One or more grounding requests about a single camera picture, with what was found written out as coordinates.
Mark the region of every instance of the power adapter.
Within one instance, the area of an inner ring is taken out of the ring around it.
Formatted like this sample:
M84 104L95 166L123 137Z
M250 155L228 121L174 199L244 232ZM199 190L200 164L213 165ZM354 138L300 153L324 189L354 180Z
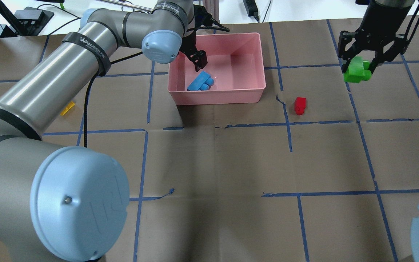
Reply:
M245 5L245 9L247 10L248 16L253 16L259 23L260 17L258 15L258 7L256 6L255 0L243 0L243 4Z

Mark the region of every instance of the black stand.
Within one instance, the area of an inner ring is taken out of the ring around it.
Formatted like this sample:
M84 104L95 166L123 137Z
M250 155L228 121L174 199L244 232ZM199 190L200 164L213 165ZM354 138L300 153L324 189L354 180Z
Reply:
M21 36L38 35L55 15L53 12L37 10L33 7L17 10L14 15L1 0L0 14L10 23L15 33Z

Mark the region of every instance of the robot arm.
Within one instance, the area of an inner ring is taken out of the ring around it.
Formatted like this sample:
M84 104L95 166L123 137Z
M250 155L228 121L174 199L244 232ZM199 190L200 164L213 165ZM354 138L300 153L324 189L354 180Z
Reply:
M106 74L118 47L173 61L192 35L193 1L158 2L150 14L89 10L82 25L0 97L0 240L13 262L95 260L118 239L129 202L122 167L41 135L92 76Z
M375 52L375 58L367 69L371 73L382 63L393 61L399 53L404 54L412 35L409 36L409 30L405 35L397 35L397 31L414 2L415 0L356 0L357 4L368 5L368 8L355 32L340 33L338 53L342 59L342 72L347 72L351 60L363 50ZM353 40L355 42L346 50L346 45ZM384 47L389 43L393 45L384 51Z

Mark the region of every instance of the metal rod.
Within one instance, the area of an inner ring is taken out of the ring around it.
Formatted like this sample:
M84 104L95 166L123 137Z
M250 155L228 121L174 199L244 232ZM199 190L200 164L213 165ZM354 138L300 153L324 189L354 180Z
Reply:
M119 2L119 1L114 1L114 0L97 0L99 2L104 2L104 3L109 3L109 4L113 4L113 5L120 5L122 7L130 7L133 9L138 9L138 10L142 10L148 13L151 13L153 11L152 8L148 8L148 7L141 7L140 5L130 5L130 4L126 4L125 2Z

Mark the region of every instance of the blue block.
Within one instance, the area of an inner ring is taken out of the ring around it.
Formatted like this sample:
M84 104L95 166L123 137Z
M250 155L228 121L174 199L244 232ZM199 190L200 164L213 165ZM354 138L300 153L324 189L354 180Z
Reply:
M214 79L209 73L202 71L193 82L187 87L187 91L206 91L214 85Z

